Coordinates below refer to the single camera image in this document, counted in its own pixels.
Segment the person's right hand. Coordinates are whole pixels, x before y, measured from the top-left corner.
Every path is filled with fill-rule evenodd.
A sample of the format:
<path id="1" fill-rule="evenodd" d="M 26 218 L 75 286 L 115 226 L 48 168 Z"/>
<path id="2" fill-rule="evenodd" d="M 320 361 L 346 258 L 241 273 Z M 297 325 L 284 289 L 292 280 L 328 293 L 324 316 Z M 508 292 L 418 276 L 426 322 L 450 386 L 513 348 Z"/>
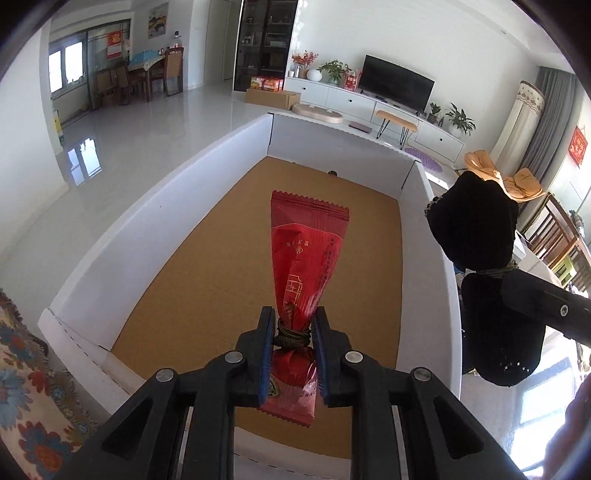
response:
<path id="1" fill-rule="evenodd" d="M 564 464 L 590 419 L 590 376 L 581 383 L 565 410 L 565 422 L 546 447 L 542 479 L 550 479 Z"/>

